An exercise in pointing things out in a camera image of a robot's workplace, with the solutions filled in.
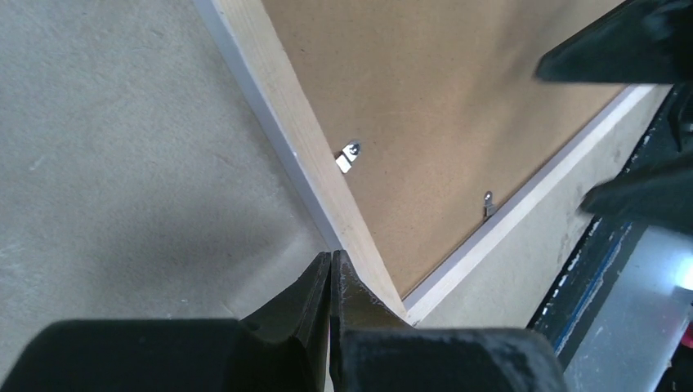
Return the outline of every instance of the black plastic part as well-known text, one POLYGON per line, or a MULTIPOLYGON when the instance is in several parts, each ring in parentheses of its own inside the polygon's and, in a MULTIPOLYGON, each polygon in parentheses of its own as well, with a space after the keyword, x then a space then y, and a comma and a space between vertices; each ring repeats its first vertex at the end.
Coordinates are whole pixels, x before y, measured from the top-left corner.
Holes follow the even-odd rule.
POLYGON ((360 281, 345 252, 335 252, 319 254, 294 284, 241 321, 54 324, 29 344, 2 392, 322 391, 328 321, 339 392, 566 390, 538 334, 414 329, 360 281))
POLYGON ((679 91, 669 112, 669 126, 678 152, 693 150, 693 85, 686 83, 679 91))
POLYGON ((552 82, 693 81, 693 0, 628 0, 544 55, 535 73, 552 82))
POLYGON ((590 190, 580 208, 599 216, 693 234, 693 154, 613 179, 590 190))
POLYGON ((566 391, 546 340, 521 329, 349 331, 350 391, 566 391))

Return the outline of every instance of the wooden strip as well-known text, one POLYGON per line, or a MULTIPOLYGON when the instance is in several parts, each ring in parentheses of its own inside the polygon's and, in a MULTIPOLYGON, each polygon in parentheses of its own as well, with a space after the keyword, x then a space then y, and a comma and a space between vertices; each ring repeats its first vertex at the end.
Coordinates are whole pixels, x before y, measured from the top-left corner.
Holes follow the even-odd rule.
POLYGON ((668 87, 628 87, 405 298, 426 327, 524 327, 589 222, 591 187, 623 167, 668 87))
POLYGON ((231 72, 330 247, 395 313, 405 308, 261 0, 195 0, 231 72))

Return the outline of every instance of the wooden frame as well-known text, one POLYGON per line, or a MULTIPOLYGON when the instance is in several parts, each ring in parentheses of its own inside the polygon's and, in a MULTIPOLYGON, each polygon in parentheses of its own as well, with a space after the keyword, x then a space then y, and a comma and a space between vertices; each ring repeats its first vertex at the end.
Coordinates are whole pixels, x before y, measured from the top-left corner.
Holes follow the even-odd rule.
MULTIPOLYGON (((581 193, 618 172, 665 93, 654 87, 626 89, 504 205, 497 216, 402 301, 334 163, 332 151, 261 0, 195 0, 195 3, 328 246, 346 249, 361 280, 412 324, 426 319, 423 324, 439 327, 524 326, 531 317, 528 310, 536 308, 588 222, 588 218, 575 213, 581 193), (608 163, 601 162, 604 155, 613 154, 613 149, 627 152, 608 163), (585 170, 594 163, 599 163, 598 171, 585 170), (535 227, 528 227, 551 214, 547 206, 560 207, 566 216, 565 221, 552 221, 550 225, 544 222, 545 230, 562 236, 557 241, 551 235, 542 237, 545 230, 535 234, 531 231, 535 227), (554 241, 557 247, 550 245, 554 241), (450 309, 450 306, 459 309, 456 304, 460 301, 474 298, 467 296, 469 288, 461 284, 469 280, 470 274, 480 270, 482 264, 497 264, 497 259, 508 252, 512 254, 512 249, 520 243, 529 243, 530 250, 544 252, 542 261, 551 261, 532 266, 544 276, 543 284, 534 285, 531 294, 523 296, 522 311, 508 315, 504 310, 495 312, 506 314, 504 318, 475 315, 473 320, 468 320, 464 312, 450 309)), ((531 258, 537 253, 528 255, 531 258)), ((510 291, 511 296, 517 295, 516 286, 514 292, 510 291)), ((503 290, 496 290, 494 295, 497 298, 492 298, 490 303, 502 303, 506 307, 513 299, 503 294, 503 290)))

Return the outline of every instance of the concrete floor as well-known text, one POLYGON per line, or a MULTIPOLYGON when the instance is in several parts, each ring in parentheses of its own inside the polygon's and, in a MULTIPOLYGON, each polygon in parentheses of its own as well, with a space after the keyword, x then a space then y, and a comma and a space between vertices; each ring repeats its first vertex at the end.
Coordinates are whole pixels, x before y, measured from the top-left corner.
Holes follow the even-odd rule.
POLYGON ((243 317, 324 249, 189 0, 0 0, 0 380, 67 318, 243 317))

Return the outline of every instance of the brown hardboard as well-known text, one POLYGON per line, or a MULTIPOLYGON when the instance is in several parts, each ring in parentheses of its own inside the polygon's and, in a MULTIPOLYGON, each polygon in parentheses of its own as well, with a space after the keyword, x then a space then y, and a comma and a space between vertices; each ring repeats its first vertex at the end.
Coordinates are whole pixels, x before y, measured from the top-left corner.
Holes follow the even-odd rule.
POLYGON ((532 79, 617 0, 263 3, 402 296, 623 88, 532 79))

